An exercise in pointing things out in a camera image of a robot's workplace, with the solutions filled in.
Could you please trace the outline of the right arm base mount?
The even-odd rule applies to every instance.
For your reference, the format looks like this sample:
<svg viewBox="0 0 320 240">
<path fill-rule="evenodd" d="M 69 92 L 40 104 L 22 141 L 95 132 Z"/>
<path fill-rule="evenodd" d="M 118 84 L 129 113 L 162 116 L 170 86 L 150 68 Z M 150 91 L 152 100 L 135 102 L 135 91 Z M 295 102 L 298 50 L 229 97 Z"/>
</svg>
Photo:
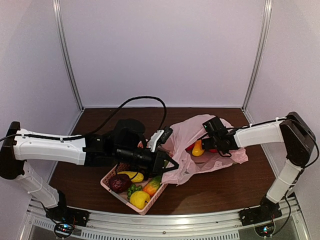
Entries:
<svg viewBox="0 0 320 240">
<path fill-rule="evenodd" d="M 274 220 L 283 215 L 279 203 L 273 203 L 266 197 L 262 198 L 259 206 L 245 207 L 238 213 L 242 226 L 254 225 L 255 233 L 263 238 L 276 232 Z"/>
</svg>

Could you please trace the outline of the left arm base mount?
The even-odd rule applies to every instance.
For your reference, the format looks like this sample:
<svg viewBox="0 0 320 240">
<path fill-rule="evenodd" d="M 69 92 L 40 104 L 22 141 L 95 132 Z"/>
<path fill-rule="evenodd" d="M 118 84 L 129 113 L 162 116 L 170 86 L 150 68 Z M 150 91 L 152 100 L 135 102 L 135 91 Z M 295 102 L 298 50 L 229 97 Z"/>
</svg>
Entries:
<svg viewBox="0 0 320 240">
<path fill-rule="evenodd" d="M 53 232 L 59 239 L 70 237 L 76 226 L 86 227 L 90 213 L 86 210 L 57 206 L 54 208 L 43 207 L 45 216 L 53 223 Z"/>
</svg>

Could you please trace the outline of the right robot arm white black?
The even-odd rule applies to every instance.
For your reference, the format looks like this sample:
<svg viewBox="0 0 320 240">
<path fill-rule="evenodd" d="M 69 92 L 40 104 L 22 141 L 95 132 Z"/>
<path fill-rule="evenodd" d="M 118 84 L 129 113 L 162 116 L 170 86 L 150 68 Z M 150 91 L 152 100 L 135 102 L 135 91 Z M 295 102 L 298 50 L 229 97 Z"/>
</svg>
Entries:
<svg viewBox="0 0 320 240">
<path fill-rule="evenodd" d="M 219 117 L 202 124 L 206 133 L 200 138 L 204 150 L 216 150 L 230 158 L 232 151 L 261 145 L 276 179 L 256 210 L 259 220 L 268 220 L 275 205 L 295 186 L 303 171 L 315 163 L 313 152 L 319 152 L 316 136 L 295 111 L 273 120 L 242 127 L 226 127 Z"/>
</svg>

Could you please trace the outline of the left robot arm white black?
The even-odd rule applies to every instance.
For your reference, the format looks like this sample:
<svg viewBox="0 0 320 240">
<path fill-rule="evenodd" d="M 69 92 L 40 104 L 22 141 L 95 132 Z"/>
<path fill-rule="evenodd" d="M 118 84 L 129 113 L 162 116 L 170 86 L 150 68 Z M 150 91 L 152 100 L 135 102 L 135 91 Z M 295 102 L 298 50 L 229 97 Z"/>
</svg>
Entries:
<svg viewBox="0 0 320 240">
<path fill-rule="evenodd" d="M 171 136 L 170 127 L 157 130 L 146 140 L 145 126 L 136 119 L 121 119 L 114 129 L 103 134 L 50 135 L 33 133 L 13 121 L 0 148 L 0 176 L 20 181 L 61 222 L 72 218 L 61 191 L 51 187 L 34 172 L 27 160 L 46 160 L 87 167 L 124 163 L 148 175 L 162 175 L 179 168 L 168 153 L 159 148 Z"/>
</svg>

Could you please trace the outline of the orange yellow mango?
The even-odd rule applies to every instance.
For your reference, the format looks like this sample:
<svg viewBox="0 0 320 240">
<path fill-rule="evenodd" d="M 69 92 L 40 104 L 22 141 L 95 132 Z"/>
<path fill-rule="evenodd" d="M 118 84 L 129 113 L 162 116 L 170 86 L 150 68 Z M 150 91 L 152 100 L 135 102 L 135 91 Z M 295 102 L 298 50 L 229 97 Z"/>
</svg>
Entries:
<svg viewBox="0 0 320 240">
<path fill-rule="evenodd" d="M 205 150 L 202 148 L 202 140 L 197 140 L 195 142 L 195 147 L 191 152 L 194 157 L 200 157 L 204 154 Z"/>
</svg>

